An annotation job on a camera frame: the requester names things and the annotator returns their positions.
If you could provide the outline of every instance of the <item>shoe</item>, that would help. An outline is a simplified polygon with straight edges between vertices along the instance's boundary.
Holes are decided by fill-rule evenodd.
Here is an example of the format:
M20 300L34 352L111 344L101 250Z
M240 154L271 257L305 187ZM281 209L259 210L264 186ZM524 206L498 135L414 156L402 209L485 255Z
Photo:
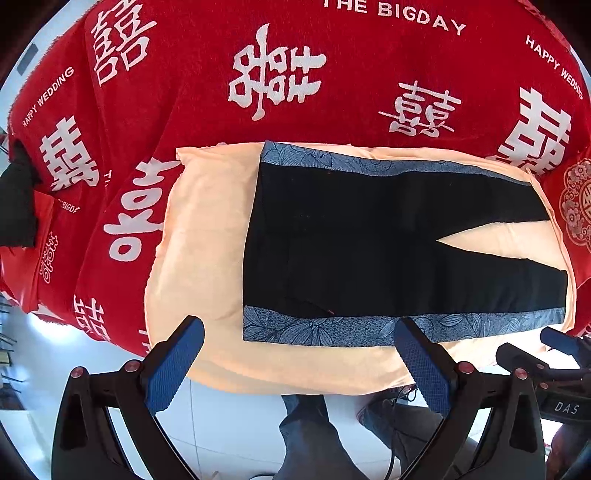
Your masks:
M408 401L408 396L417 389L417 384L413 383L410 385L402 385L400 387L394 388L387 388L386 390L382 390L381 392L377 392L374 396L369 400L366 406L364 406L361 410L357 412L357 421L361 423L361 414L367 408L368 405L371 405L374 402L389 400L394 404L395 401L398 400L406 400Z

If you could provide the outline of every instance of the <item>white chinese character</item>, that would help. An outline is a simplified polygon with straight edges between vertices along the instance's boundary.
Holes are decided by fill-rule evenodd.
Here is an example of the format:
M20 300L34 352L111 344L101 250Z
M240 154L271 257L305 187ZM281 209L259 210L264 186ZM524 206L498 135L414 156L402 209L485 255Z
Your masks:
M527 123L519 120L505 143L499 147L498 155L487 159L500 160L519 168L528 166L538 174L550 171L564 157L564 148L570 139L571 117L564 110L558 113L544 103L542 94L533 88L529 92L520 88L519 95L522 100L519 109ZM552 137L540 131L540 128Z
M56 125L56 132L41 139L39 150L44 153L43 161L55 180L51 184L54 192L81 180L91 187L96 187L99 182L96 162L91 159L84 142L74 143L81 136L80 129L75 126L73 116L68 120L62 118Z
M457 105L462 104L462 101L459 98L449 95L449 90L446 90L444 93L438 93L433 90L421 88L418 86L418 80L415 80L412 85L399 83L398 86L410 91L410 93L403 93L402 96L396 98L394 109L398 112L398 115L378 112L380 115L395 119L390 123L390 132L400 132L409 137L414 137L417 135L416 127L426 127L423 128L420 133L437 138L439 137L439 128L445 128L450 132L454 131L454 129L446 125L445 122L449 117L449 112L453 112L456 109L453 105L450 105L450 103L455 103ZM423 108L419 102L424 102L425 97L418 95L418 93L426 93L442 100L441 102L433 102L433 104L429 104L425 108L425 118L428 123L421 122Z
M148 332L146 332L145 330L138 330L138 331L139 331L140 335L148 336ZM142 342L142 346L146 349L146 354L150 353L150 351L152 350L152 347L149 343Z
M277 73L285 73L287 71L287 50L288 47L277 47L275 50L267 53L267 35L269 31L269 24L263 25L256 32L256 43L259 47L260 56L255 55L255 46L248 45L234 56L234 70L242 73L240 77L232 81L229 85L230 95L229 102L236 102L242 108L247 108L252 105L252 92L258 94L257 108L252 119L254 121L260 120L265 116L263 108L263 99L265 95L275 104L279 105L285 100L285 75L278 75L270 79L267 83L267 65L268 70L276 71ZM302 69L304 76L301 83L296 82L296 76L290 75L288 80L287 101L291 102L297 97L299 103L303 103L306 96L315 95L320 90L322 82L308 81L308 72L310 69L319 69L326 63L326 56L310 55L310 47L304 46L303 55L297 54L298 48L292 48L290 51L292 72L296 69ZM251 78L251 71L259 68L259 78L254 80ZM238 93L238 86L242 85L244 93Z
M94 333L104 340L110 342L111 338L107 333L105 322L103 321L103 307L97 305L95 299L90 299L90 307L84 305L84 301L77 299L74 295L74 312L77 314L76 320L81 329L86 333Z
M140 35L148 31L150 28L155 27L157 23L151 21L141 26L139 12L142 10L143 4L134 4L135 0L122 0L111 10L99 12L96 25L90 31L95 38L93 48L95 51L96 63L94 70L99 81L99 86L102 86L118 74L117 62L119 59L117 56L111 56L115 50L119 52L119 56L123 60L125 70L127 71L145 59L148 55L147 48L150 38L145 35L140 37ZM115 13L115 17L120 17L125 11L127 12L113 25L115 30L119 33L121 43L116 47L111 47L112 42L109 36L113 28L109 27L106 19L111 12L114 12L118 8L119 10Z
M127 235L134 233L152 233L156 230L163 230L164 223L152 223L150 217L154 211L149 208L132 217L127 213L118 215L119 223L106 224L103 230L110 235Z

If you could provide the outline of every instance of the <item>pants leg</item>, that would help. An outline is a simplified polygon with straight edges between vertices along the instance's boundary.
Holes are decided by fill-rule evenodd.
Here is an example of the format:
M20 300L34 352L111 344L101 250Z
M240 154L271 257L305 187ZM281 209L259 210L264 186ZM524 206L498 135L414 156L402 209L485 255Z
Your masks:
M366 406L359 415L361 425L378 437L400 460L404 472L421 453L435 433L442 416L425 407L414 407L393 400L381 400ZM446 480L456 480L470 468L478 444L467 439L449 470Z
M322 395L284 395L283 401L287 417L279 429L287 451L274 480L368 480L343 448Z

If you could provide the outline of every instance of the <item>black cloth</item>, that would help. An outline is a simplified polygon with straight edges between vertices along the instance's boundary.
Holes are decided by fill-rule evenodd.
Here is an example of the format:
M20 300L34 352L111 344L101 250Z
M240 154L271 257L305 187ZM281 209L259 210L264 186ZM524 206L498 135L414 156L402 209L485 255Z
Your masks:
M11 154L0 177L0 246L34 247L38 222L33 186L38 175L22 143L15 142Z
M299 318L564 307L567 273L436 240L548 220L530 186L480 174L367 176L261 163L243 299Z

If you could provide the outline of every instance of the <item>decorative floral pattern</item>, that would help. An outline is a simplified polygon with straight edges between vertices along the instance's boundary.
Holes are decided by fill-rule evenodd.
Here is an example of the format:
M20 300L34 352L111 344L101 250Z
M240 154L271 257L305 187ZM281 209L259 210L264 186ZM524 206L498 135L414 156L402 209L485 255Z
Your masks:
M564 172L560 213L570 239L591 252L591 160L585 158Z
M513 183L529 185L510 177L470 165L462 165L452 161L439 160L376 160L374 158L350 157L339 153L314 150L313 148L298 147L296 145L265 142L261 160L264 163L281 165L284 167L314 167L326 170L361 173L372 177L393 177L409 171L422 172L452 172L472 175L486 175Z
M411 317L432 342L452 342L526 332L564 321L564 308L520 313L452 313ZM300 319L259 307L244 307L248 342L308 346L393 346L400 317Z

